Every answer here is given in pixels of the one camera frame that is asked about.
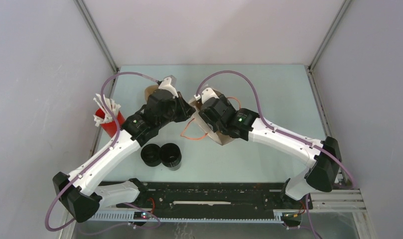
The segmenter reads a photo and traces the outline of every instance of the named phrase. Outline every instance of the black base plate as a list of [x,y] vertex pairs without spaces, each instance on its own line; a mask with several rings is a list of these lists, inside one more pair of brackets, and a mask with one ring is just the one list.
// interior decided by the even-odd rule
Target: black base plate
[[[102,182],[101,186],[121,182]],[[298,201],[280,198],[283,183],[172,183],[143,182],[148,191],[139,195],[137,206],[152,208],[160,218],[274,219],[274,209],[301,209]],[[230,204],[174,204],[175,201],[230,202]],[[127,208],[118,204],[118,208]]]

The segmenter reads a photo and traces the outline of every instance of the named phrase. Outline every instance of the white wall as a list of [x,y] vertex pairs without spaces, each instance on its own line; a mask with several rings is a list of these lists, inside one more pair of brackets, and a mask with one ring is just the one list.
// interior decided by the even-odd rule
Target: white wall
[[111,74],[73,1],[0,1],[0,239],[57,236],[51,180],[88,159],[93,94]]
[[343,0],[87,0],[121,65],[310,64]]
[[403,0],[358,0],[314,72],[378,237],[403,239]]

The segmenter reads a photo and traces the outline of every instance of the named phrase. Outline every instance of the orange string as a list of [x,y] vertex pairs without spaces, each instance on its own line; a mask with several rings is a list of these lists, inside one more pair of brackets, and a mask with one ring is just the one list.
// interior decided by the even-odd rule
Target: orange string
[[236,97],[233,97],[233,96],[229,96],[229,97],[226,97],[227,99],[232,99],[232,100],[236,100],[237,102],[238,102],[238,105],[239,105],[239,109],[241,109],[241,102],[236,98]]
[[305,213],[305,205],[304,205],[304,203],[302,202],[302,201],[299,201],[301,204],[302,204],[302,207],[304,208],[304,211],[302,211],[301,212],[301,209],[298,211],[298,213],[301,213],[301,214],[303,214],[303,213]]
[[147,201],[151,201],[151,203],[153,203],[153,208],[151,209],[151,213],[153,213],[154,212],[154,208],[156,207],[156,205],[154,204],[154,199],[153,198],[149,198],[149,199],[147,199]]
[[195,120],[195,118],[193,118],[192,120],[190,120],[190,121],[188,122],[187,126],[184,128],[184,130],[183,130],[182,133],[181,133],[181,137],[184,137],[184,138],[189,139],[189,140],[202,140],[202,139],[204,139],[204,138],[208,135],[208,133],[206,133],[205,135],[201,136],[200,138],[191,138],[191,137],[187,137],[187,136],[184,135],[184,133],[187,131],[189,125],[190,125],[194,120]]

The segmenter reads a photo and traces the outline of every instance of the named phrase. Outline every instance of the white plastic piece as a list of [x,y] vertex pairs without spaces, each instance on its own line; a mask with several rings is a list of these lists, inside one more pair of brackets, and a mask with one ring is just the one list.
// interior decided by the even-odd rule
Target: white plastic piece
[[219,98],[217,96],[217,94],[214,92],[214,90],[210,87],[205,88],[202,92],[201,92],[201,103],[205,103],[208,99],[210,98]]
[[168,76],[163,79],[160,83],[159,89],[167,90],[173,94],[173,96],[178,97],[178,92],[175,89],[176,78],[174,76]]
[[[315,142],[316,144],[318,142],[320,144],[319,146],[323,146],[318,139],[309,139],[308,137],[296,134],[275,124],[272,124],[271,126],[273,126],[274,128],[278,127],[279,130],[288,132],[298,137],[304,139],[307,138],[307,141]],[[273,132],[262,122],[260,118],[257,118],[254,121],[252,127],[254,129],[248,134],[250,141],[259,142],[277,148],[283,152],[292,154],[296,156],[296,158],[299,159],[308,168],[312,168],[315,165],[316,160],[314,159],[314,156],[320,154],[320,151],[318,149],[310,148],[308,145],[299,142],[298,140],[295,140],[278,132]]]
[[[138,212],[133,208],[100,208],[89,221],[109,221],[109,222],[156,222],[156,219],[133,219],[134,212]],[[273,218],[269,219],[189,219],[189,218],[159,218],[160,221],[170,223],[280,223],[282,213],[274,213]]]
[[103,95],[103,99],[105,100],[105,103],[106,103],[108,109],[109,109],[110,111],[112,111],[112,105],[110,104],[110,99],[109,99],[109,98],[106,98],[105,95]]
[[173,201],[173,204],[230,205],[231,202],[223,202],[223,201]]
[[[99,94],[96,94],[96,96],[99,98],[99,100],[100,100],[100,102],[102,102],[102,97],[99,95]],[[99,106],[99,108],[103,111],[103,113],[105,113],[105,115],[106,115],[106,111],[105,111],[105,108],[103,107],[103,105],[101,105],[98,101],[97,101],[97,99],[96,99],[96,97],[94,97],[93,98],[93,101],[95,101],[96,103],[97,103],[97,105]]]
[[307,172],[308,169],[305,169],[300,174],[289,180],[285,189],[286,195],[296,201],[299,201],[304,195],[316,191],[313,187],[308,185],[304,178]]
[[194,99],[195,101],[199,101],[201,99],[201,95],[200,94],[194,95]]
[[[81,187],[82,194],[90,196],[112,169],[114,169],[124,158],[140,148],[139,143],[136,140],[131,140],[131,135],[125,130],[120,132],[117,141],[118,142],[115,143],[112,150],[108,151],[96,164],[94,164],[81,179],[74,182],[73,185],[75,187]],[[87,160],[83,166],[86,167],[103,151],[110,148],[111,143],[112,141],[109,141],[101,150],[94,154],[93,157]],[[72,179],[78,175],[84,167],[80,166],[71,171],[69,173],[70,178]]]
[[109,186],[99,186],[94,192],[103,197],[100,201],[100,208],[123,202],[133,202],[139,195],[138,187],[131,181]]

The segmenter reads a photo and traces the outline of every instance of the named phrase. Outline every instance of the orange rubber band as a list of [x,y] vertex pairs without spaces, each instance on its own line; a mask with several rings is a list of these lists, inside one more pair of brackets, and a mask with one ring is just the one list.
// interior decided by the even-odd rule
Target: orange rubber band
[[237,102],[238,102],[238,105],[239,105],[239,109],[241,109],[241,102],[236,98],[236,97],[233,97],[233,96],[229,96],[229,97],[226,97],[227,99],[232,99],[232,100],[236,100]]
[[202,139],[204,139],[204,138],[208,135],[208,133],[206,133],[204,136],[201,136],[200,138],[191,138],[191,137],[187,137],[187,136],[184,135],[184,133],[187,131],[189,125],[190,125],[194,120],[195,120],[195,118],[193,118],[192,120],[190,120],[190,121],[188,122],[187,126],[184,128],[184,130],[183,130],[182,133],[181,133],[181,137],[184,137],[184,138],[189,139],[189,140],[202,140]]

